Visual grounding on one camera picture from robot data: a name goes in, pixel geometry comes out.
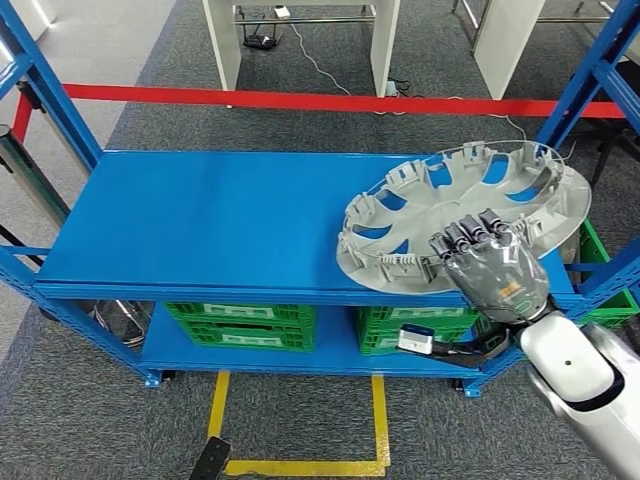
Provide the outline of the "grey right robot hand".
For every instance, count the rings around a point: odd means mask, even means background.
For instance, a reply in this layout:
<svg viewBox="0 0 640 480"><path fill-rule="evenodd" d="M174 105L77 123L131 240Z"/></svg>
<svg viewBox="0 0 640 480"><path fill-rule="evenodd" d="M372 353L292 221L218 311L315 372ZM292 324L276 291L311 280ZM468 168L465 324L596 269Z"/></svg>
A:
<svg viewBox="0 0 640 480"><path fill-rule="evenodd" d="M429 245L455 286L494 322L535 322L552 305L546 271L522 235L491 209L452 222Z"/></svg>

